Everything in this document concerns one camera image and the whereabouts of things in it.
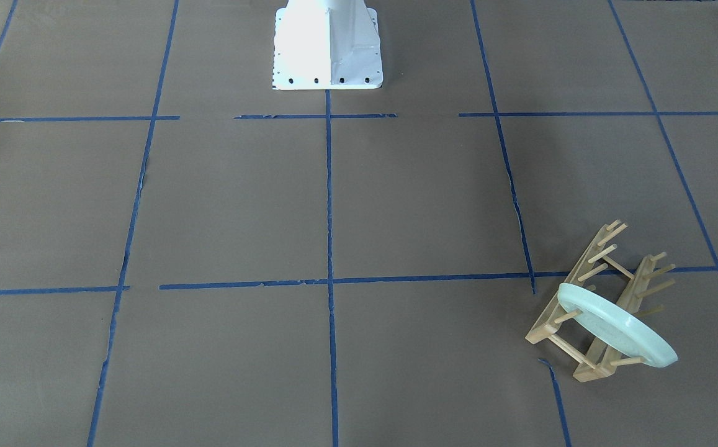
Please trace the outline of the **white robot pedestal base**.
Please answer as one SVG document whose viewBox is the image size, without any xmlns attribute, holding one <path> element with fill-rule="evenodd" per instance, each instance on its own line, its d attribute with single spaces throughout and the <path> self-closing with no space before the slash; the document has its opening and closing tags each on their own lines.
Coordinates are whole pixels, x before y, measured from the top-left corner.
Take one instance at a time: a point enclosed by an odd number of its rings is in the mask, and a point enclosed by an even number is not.
<svg viewBox="0 0 718 447">
<path fill-rule="evenodd" d="M 288 1 L 276 10 L 273 43 L 274 90 L 384 84 L 378 14 L 364 1 Z"/>
</svg>

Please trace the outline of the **light green round plate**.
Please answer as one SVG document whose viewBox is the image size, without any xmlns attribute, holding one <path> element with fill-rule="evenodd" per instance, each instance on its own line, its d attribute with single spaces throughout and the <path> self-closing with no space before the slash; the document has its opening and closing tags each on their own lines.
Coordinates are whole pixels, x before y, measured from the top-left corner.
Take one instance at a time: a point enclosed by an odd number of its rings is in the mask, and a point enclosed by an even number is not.
<svg viewBox="0 0 718 447">
<path fill-rule="evenodd" d="M 651 327 L 623 308 L 595 292 L 562 283 L 557 291 L 560 306 L 589 333 L 629 358 L 642 358 L 653 368 L 665 368 L 678 361 L 678 354 Z"/>
</svg>

